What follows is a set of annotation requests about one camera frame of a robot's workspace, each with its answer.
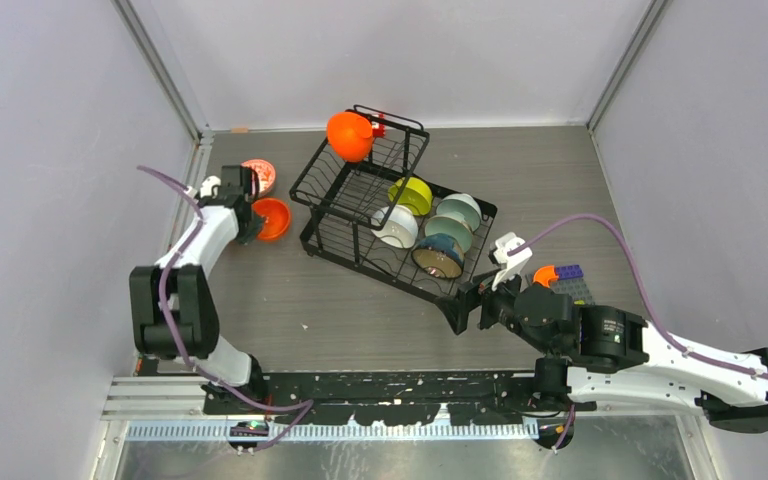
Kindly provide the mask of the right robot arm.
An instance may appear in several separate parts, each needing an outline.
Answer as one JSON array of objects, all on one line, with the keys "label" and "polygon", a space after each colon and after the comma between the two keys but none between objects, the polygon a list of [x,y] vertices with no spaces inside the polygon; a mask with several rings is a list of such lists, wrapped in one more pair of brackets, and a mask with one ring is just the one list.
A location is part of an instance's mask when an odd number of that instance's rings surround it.
[{"label": "right robot arm", "polygon": [[455,334],[469,314],[541,352],[532,403],[568,410],[589,403],[637,403],[700,415],[733,433],[768,432],[768,348],[724,352],[687,342],[677,347],[654,323],[607,305],[580,304],[519,275],[493,285],[487,273],[435,299]]}]

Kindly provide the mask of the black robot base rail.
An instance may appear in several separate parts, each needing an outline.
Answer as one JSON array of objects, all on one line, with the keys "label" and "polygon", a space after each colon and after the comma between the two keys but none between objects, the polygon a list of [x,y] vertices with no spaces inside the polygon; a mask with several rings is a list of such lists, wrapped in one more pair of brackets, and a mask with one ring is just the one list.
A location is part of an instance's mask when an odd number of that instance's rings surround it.
[{"label": "black robot base rail", "polygon": [[447,412],[455,426],[508,425],[524,417],[556,417],[568,408],[541,404],[534,396],[533,374],[513,370],[273,372],[254,399],[267,405],[267,417],[288,425],[296,411],[279,412],[311,400],[302,425],[428,425]]}]

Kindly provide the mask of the white bowl red floral pattern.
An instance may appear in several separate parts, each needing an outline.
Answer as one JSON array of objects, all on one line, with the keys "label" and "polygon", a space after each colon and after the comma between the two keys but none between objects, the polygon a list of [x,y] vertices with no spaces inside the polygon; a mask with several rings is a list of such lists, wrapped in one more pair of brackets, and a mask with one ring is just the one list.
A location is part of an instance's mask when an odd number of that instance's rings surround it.
[{"label": "white bowl red floral pattern", "polygon": [[253,170],[256,174],[260,189],[259,198],[272,193],[277,183],[277,171],[270,162],[265,159],[253,158],[242,162],[241,165]]}]

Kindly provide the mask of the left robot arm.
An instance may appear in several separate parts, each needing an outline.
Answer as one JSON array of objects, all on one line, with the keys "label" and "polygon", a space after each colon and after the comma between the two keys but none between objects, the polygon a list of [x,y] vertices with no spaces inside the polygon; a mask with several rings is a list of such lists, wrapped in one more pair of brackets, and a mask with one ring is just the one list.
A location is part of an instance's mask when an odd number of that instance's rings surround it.
[{"label": "left robot arm", "polygon": [[257,174],[241,164],[189,187],[150,167],[152,175],[193,210],[181,237],[154,263],[129,275],[133,336],[137,351],[183,364],[219,388],[240,412],[258,412],[267,383],[258,360],[234,347],[220,333],[217,307],[208,277],[232,243],[245,244],[262,230],[254,210],[260,194]]}]

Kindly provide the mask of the orange bowl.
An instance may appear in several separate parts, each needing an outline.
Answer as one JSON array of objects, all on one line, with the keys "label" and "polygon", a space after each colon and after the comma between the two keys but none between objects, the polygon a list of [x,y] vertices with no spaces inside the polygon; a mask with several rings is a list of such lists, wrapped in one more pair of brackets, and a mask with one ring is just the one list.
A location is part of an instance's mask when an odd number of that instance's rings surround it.
[{"label": "orange bowl", "polygon": [[372,149],[373,127],[364,116],[349,111],[340,112],[328,120],[326,138],[340,158],[357,163],[363,161]]},{"label": "orange bowl", "polygon": [[262,242],[274,242],[282,238],[289,230],[292,213],[289,206],[277,198],[263,198],[254,202],[252,209],[263,220],[263,226],[257,239]]}]

